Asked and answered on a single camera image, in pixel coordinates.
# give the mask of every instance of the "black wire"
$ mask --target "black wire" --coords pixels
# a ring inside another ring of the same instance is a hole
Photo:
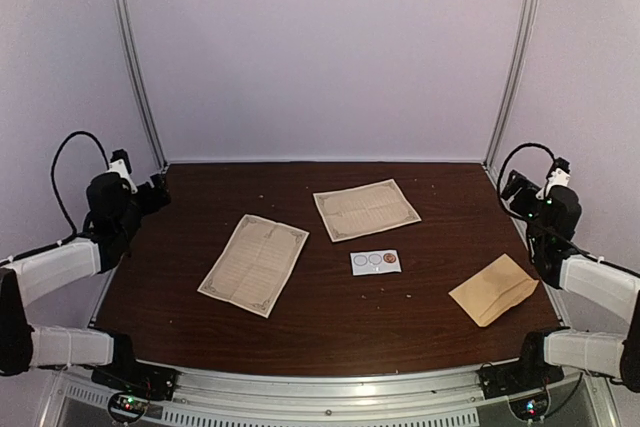
[[[73,219],[69,215],[69,212],[67,212],[67,209],[65,208],[64,203],[62,202],[62,198],[60,197],[60,192],[58,191],[58,185],[56,183],[55,173],[56,173],[56,166],[58,164],[58,159],[60,158],[60,154],[62,153],[62,150],[64,149],[64,147],[69,143],[71,139],[81,135],[85,137],[89,137],[91,140],[93,140],[93,142],[98,146],[98,149],[100,150],[100,154],[102,154],[102,158],[104,159],[104,163],[107,169],[109,168],[109,160],[107,159],[107,153],[105,152],[104,147],[102,146],[98,138],[95,135],[93,135],[91,132],[87,132],[84,130],[77,130],[75,132],[72,132],[62,141],[62,143],[58,147],[58,150],[56,150],[56,153],[53,156],[53,162],[51,163],[51,172],[50,172],[51,187],[53,188],[53,193],[56,197],[56,201],[58,202],[58,206],[62,211],[62,215],[64,215],[64,218],[66,219],[67,223],[71,227],[71,234],[69,234],[67,237],[62,239],[60,242],[54,242],[52,244],[43,245],[42,247],[37,247],[35,249],[27,250],[26,252],[21,252],[20,254],[13,256],[11,260],[5,259],[3,261],[0,261],[0,267],[8,265],[11,262],[22,260],[27,257],[31,257],[32,255],[41,254],[43,252],[48,252],[49,250],[53,250],[56,247],[66,245],[79,236],[78,229],[75,223],[73,222]]]
[[[602,265],[606,265],[608,267],[611,267],[612,269],[615,270],[619,270],[621,272],[624,272],[626,274],[629,274],[633,277],[639,277],[640,278],[640,274],[638,272],[635,272],[627,267],[623,267],[621,265],[618,264],[614,264],[613,262],[609,262],[606,260],[599,260],[598,258],[594,257],[593,255],[591,255],[589,252],[587,252],[584,249],[581,249],[580,247],[578,247],[576,244],[574,244],[573,242],[571,242],[568,239],[565,239],[564,237],[562,237],[561,235],[558,235],[557,232],[555,232],[552,229],[549,229],[548,227],[545,227],[544,225],[540,225],[538,222],[536,222],[535,220],[531,220],[528,219],[526,217],[523,217],[521,215],[518,215],[512,211],[510,211],[507,206],[505,205],[505,203],[502,201],[502,197],[500,196],[500,192],[502,189],[502,178],[504,177],[504,173],[507,170],[507,165],[509,164],[509,162],[511,161],[511,159],[513,159],[513,157],[520,152],[523,149],[526,148],[537,148],[540,150],[544,150],[547,154],[549,154],[549,156],[551,157],[552,161],[555,161],[556,158],[553,155],[553,152],[551,151],[551,149],[549,147],[547,147],[546,145],[543,144],[539,144],[536,142],[527,142],[524,144],[520,144],[518,147],[516,147],[515,149],[513,149],[509,155],[507,155],[507,157],[505,158],[504,162],[502,163],[502,167],[500,168],[500,173],[498,174],[498,183],[497,183],[497,188],[496,188],[496,194],[498,197],[498,204],[500,205],[500,208],[509,216],[512,217],[516,220],[521,220],[523,222],[526,222],[527,225],[533,225],[534,227],[536,227],[539,230],[542,230],[543,232],[546,232],[547,234],[553,235],[554,237],[556,237],[558,240],[560,240],[561,242],[566,243],[568,246],[570,246],[571,248],[575,249],[575,251],[580,254],[582,257],[591,260],[592,262],[598,262]],[[529,246],[529,243],[527,241],[527,250],[529,251],[529,256],[531,258],[532,252],[531,252],[531,248]]]
[[[553,412],[549,414],[545,414],[544,420],[550,419],[551,417],[556,415],[571,401],[571,399],[573,399],[573,397],[576,395],[576,392],[578,392],[578,388],[580,387],[580,384],[582,383],[583,378],[584,378],[584,373],[580,372],[580,377],[578,377],[578,381],[576,382],[576,385],[574,385],[573,390],[569,393],[569,395],[567,395],[567,398],[564,399],[564,401],[558,407],[556,407],[556,409]]]
[[[60,154],[62,153],[62,150],[64,149],[64,147],[74,137],[78,137],[80,135],[83,135],[93,140],[93,142],[98,146],[98,149],[100,149],[100,153],[102,154],[102,158],[104,159],[104,163],[107,169],[109,168],[109,160],[107,160],[107,154],[104,151],[104,147],[102,146],[98,138],[95,135],[93,135],[91,132],[87,132],[85,130],[77,130],[75,132],[72,132],[62,141],[62,143],[60,144],[60,147],[58,147],[58,150],[53,156],[53,162],[51,164],[51,186],[53,187],[53,193],[56,196],[56,200],[58,201],[58,206],[62,211],[62,215],[64,215],[64,218],[66,219],[67,223],[71,227],[71,235],[65,239],[67,243],[78,236],[78,228],[76,227],[76,224],[73,222],[73,219],[69,215],[69,212],[67,212],[67,209],[64,206],[64,203],[62,202],[62,198],[60,197],[60,192],[58,191],[58,185],[56,184],[56,166],[58,165],[58,159],[60,158]]]

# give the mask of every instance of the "brown envelope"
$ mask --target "brown envelope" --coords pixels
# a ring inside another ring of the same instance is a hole
[[[530,297],[537,286],[537,280],[504,254],[449,295],[476,324],[486,327]]]

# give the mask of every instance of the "small card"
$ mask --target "small card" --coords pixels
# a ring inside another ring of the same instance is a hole
[[[400,258],[396,250],[375,250],[355,252],[351,255],[353,275],[388,274],[402,272]]]

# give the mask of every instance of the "white wall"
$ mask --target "white wall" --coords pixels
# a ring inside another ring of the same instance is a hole
[[[69,232],[49,183],[55,149],[72,130],[93,131],[107,150],[125,148],[134,177],[153,171],[123,60],[112,0],[0,0],[0,258]],[[59,164],[59,188],[75,221],[84,190],[103,170],[79,139]],[[32,304],[32,323],[86,326],[103,277],[80,281]],[[49,374],[0,378],[0,425],[35,422]]]
[[[499,164],[516,144],[539,141],[572,164],[583,217],[576,242],[640,272],[640,0],[540,0]],[[514,167],[543,181],[544,154]],[[565,295],[578,329],[626,332],[588,301]],[[637,397],[617,389],[627,426]]]
[[[521,0],[129,0],[169,160],[480,160]]]

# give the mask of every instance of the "brown wooden tabletop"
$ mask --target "brown wooden tabletop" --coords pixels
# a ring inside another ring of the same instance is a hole
[[[393,178],[422,222],[333,244],[314,192]],[[508,253],[535,277],[480,165],[173,165],[170,206],[143,220],[99,328],[131,335],[141,360],[264,375],[422,372],[518,356],[558,325],[542,285],[487,328],[448,292]],[[310,232],[269,319],[196,291],[244,214]],[[402,273],[353,277],[350,252],[396,249]]]

